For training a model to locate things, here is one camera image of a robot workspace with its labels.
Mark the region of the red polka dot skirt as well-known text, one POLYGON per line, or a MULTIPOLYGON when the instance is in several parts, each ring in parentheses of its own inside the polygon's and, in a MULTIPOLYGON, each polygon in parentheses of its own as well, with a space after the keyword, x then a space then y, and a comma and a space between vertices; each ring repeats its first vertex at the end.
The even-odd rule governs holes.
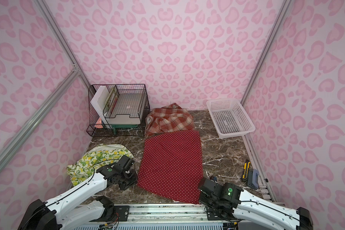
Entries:
POLYGON ((174 201, 198 204, 198 185, 202 178, 202 145, 198 131, 176 131, 145 140, 139 187, 174 201))

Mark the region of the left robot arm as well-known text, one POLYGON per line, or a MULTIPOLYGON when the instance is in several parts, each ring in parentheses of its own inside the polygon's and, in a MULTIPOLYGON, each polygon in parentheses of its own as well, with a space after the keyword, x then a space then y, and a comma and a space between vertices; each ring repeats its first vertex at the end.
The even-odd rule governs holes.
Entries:
POLYGON ((138 180, 132 168, 135 161, 122 156, 94 170, 85 181, 47 201, 32 202, 19 225, 20 230, 73 230, 88 222, 103 222, 103 229, 115 229, 120 221, 126 221, 128 207, 116 208, 106 197, 97 197, 90 204, 80 206, 94 194, 109 186, 118 185, 121 191, 135 185, 138 180))

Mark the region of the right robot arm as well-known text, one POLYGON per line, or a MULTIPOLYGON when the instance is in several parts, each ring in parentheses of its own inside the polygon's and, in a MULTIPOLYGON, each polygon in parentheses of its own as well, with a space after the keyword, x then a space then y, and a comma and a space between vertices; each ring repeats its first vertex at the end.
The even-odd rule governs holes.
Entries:
POLYGON ((310 212, 290 209, 259 198, 233 183, 220 185, 202 178, 198 184, 199 202, 207 213, 225 221, 247 220, 271 230, 312 230, 310 212))

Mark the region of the green lemon print skirt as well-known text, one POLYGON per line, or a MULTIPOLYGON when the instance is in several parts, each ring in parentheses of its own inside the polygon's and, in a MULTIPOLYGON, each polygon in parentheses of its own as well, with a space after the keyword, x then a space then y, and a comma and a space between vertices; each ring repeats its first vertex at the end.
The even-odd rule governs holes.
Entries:
POLYGON ((92 176, 102 166, 116 163, 122 156, 134 158, 133 154, 120 144, 100 144, 86 152, 76 163, 67 166, 67 175, 73 186, 92 176))

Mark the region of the yellow black utility knife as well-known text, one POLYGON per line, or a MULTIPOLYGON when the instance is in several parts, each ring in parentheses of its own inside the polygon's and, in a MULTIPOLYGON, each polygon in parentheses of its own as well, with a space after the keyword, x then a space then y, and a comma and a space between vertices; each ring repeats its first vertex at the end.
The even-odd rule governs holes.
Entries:
POLYGON ((241 175, 241 181, 246 182, 248 180, 248 174, 249 174, 249 169, 250 169, 250 161, 246 160, 243 166, 243 172, 241 175))

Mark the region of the green stand under tray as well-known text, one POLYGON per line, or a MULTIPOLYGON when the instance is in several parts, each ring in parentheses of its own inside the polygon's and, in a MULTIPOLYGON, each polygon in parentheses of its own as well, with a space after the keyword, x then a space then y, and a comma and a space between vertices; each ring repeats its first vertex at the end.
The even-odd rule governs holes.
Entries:
POLYGON ((102 122, 103 134, 109 136, 138 135, 139 125, 110 125, 102 122))

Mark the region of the white tray in basket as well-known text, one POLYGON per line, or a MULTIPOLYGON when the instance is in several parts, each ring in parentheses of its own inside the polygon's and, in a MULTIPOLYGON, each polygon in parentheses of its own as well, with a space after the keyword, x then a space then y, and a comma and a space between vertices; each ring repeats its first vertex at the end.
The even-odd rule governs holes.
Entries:
POLYGON ((144 93, 120 94, 111 114, 105 114, 110 125, 139 125, 146 97, 144 93))

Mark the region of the green book in basket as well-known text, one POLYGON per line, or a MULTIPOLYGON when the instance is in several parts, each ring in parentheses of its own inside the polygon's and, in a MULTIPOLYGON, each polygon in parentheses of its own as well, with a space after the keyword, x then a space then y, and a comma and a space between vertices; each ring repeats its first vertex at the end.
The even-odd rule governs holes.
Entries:
POLYGON ((119 95, 120 94, 119 94, 116 86, 114 86, 110 89, 109 95, 108 95, 106 102, 105 102, 105 108, 103 111, 105 114, 111 114, 112 113, 113 109, 116 106, 119 95))

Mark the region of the red plaid skirt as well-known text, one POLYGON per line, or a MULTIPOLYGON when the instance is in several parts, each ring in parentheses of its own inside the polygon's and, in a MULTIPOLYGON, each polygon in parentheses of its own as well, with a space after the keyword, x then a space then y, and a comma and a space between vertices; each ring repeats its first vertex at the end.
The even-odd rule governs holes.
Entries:
POLYGON ((193 130, 194 118, 187 109, 181 108, 173 103, 161 108, 154 108, 145 119, 145 137, 149 138, 155 135, 193 130))

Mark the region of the white foam board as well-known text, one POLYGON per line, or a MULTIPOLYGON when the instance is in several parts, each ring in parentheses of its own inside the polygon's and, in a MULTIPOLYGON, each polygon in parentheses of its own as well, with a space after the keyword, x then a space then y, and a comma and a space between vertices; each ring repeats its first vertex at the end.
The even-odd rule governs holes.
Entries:
POLYGON ((98 88, 91 100, 91 105, 93 106, 93 108, 95 109, 95 111, 97 112, 97 114, 99 115, 99 117, 105 125, 108 125, 108 121, 104 116, 103 110, 105 109, 108 96, 109 91, 107 87, 102 85, 98 88))

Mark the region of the white plastic basket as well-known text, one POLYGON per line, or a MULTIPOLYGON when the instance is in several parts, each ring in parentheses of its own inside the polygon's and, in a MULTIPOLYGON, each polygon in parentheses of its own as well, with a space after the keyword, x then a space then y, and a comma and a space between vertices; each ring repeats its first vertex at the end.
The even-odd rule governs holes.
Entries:
POLYGON ((212 99, 207 107, 220 139, 244 136, 255 131, 255 125, 240 101, 234 98, 212 99))

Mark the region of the aluminium front rail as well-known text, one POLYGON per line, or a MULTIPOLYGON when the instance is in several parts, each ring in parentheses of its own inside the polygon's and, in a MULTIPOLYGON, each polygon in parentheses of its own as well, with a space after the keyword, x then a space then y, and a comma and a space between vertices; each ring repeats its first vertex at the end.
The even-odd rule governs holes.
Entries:
POLYGON ((270 217, 262 217, 251 211, 233 209, 232 219, 215 217, 203 205, 186 203, 168 204, 130 204, 126 221, 105 225, 102 222, 88 222, 78 230, 225 230, 229 225, 239 222, 249 230, 265 230, 269 226, 282 230, 270 217))

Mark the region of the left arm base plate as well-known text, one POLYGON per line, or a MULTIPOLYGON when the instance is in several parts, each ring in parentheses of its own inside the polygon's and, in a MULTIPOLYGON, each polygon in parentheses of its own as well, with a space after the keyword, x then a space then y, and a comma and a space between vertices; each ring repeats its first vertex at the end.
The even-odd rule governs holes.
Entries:
POLYGON ((105 208, 102 216, 96 219, 97 222, 127 221, 130 206, 110 206, 105 208))

